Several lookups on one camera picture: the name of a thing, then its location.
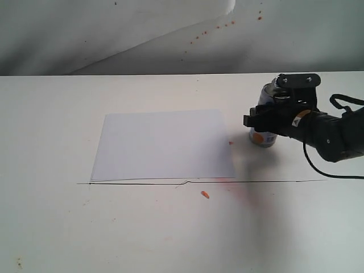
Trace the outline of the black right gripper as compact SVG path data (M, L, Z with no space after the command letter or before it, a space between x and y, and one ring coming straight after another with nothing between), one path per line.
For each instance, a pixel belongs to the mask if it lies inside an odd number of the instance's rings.
M316 105L293 102L290 98L278 105L257 105L243 116L243 125L305 143L328 162L345 160L342 119L319 111Z

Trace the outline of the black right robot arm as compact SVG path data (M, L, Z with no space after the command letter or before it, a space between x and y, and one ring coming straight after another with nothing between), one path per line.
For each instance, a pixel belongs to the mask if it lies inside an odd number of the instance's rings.
M353 111L348 105L339 104L339 100L363 106L362 100L333 94L332 105L345 111L339 118L307 103L260 105L243 117L243 125L305 143L327 162L363 156L363 108Z

